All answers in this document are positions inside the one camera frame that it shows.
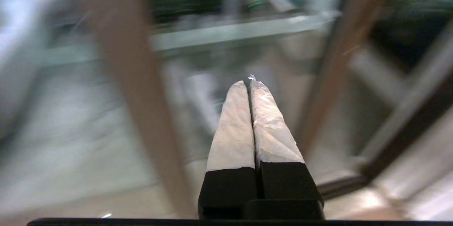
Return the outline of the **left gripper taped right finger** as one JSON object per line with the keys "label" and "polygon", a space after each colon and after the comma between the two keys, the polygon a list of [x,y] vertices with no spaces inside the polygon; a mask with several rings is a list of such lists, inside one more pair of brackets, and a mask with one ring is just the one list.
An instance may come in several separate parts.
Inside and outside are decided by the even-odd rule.
{"label": "left gripper taped right finger", "polygon": [[253,75],[250,102],[262,197],[323,202],[273,95]]}

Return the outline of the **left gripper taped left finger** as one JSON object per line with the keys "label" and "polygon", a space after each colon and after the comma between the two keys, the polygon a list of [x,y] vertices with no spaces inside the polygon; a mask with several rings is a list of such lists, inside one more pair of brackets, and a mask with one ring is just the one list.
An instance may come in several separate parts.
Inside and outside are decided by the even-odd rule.
{"label": "left gripper taped left finger", "polygon": [[255,145],[248,91],[234,83],[222,106],[198,198],[200,219],[241,219],[258,199]]}

